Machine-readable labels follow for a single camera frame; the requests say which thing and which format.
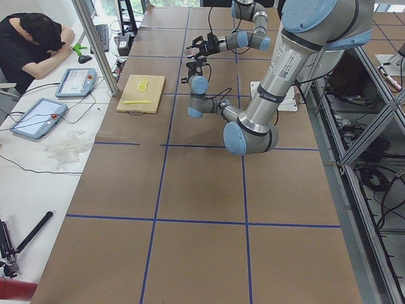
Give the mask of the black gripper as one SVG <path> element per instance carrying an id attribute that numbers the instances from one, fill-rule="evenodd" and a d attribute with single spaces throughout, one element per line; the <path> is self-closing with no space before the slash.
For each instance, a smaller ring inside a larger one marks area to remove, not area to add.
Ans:
<path id="1" fill-rule="evenodd" d="M 202 76 L 203 75 L 203 71 L 202 71 L 202 67 L 203 63 L 201 62 L 197 62 L 196 66 L 192 66 L 191 62 L 186 63 L 186 67 L 188 68 L 188 77 L 192 77 L 192 76 Z"/>
<path id="2" fill-rule="evenodd" d="M 204 37 L 200 35 L 199 37 L 195 38 L 192 41 L 191 46 L 204 46 L 205 49 L 200 49 L 199 53 L 196 55 L 196 58 L 193 60 L 206 58 L 208 54 L 216 54 L 219 53 L 219 42 L 218 38 L 214 33 L 208 32 L 207 33 L 207 41 L 204 40 Z"/>

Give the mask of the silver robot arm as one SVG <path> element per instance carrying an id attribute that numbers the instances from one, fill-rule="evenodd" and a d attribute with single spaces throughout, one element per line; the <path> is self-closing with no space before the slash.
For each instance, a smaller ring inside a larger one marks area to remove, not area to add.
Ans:
<path id="1" fill-rule="evenodd" d="M 218 37 L 210 29 L 206 37 L 195 38 L 191 45 L 185 48 L 188 58 L 198 59 L 225 51 L 235 51 L 239 48 L 269 49 L 271 39 L 267 35 L 268 14 L 265 8 L 256 1 L 232 1 L 232 17 L 239 22 L 246 21 L 253 24 L 251 31 L 242 30 L 237 25 L 230 34 Z"/>
<path id="2" fill-rule="evenodd" d="M 270 119 L 284 101 L 308 58 L 320 51 L 340 51 L 366 44 L 371 38 L 374 1 L 286 1 L 281 11 L 281 43 L 266 75 L 258 84 L 246 110 L 225 99 L 206 95 L 208 80 L 198 69 L 211 54 L 250 47 L 265 51 L 268 14 L 254 1 L 233 1 L 232 16 L 254 24 L 253 32 L 239 31 L 218 38 L 213 33 L 194 39 L 198 48 L 187 64 L 190 87 L 188 114 L 200 118 L 215 113 L 227 121 L 223 141 L 235 155 L 265 153 L 278 141 Z"/>

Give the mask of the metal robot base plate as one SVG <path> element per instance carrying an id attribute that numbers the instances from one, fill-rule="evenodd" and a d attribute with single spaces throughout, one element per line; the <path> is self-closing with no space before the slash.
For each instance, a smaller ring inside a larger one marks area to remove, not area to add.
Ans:
<path id="1" fill-rule="evenodd" d="M 250 82 L 250 90 L 251 90 L 251 97 L 253 98 L 255 92 L 257 91 L 257 87 L 260 84 L 259 81 Z M 286 97 L 284 100 L 279 104 L 278 111 L 297 111 L 297 102 L 296 102 L 296 90 L 294 86 L 290 87 L 287 92 Z"/>

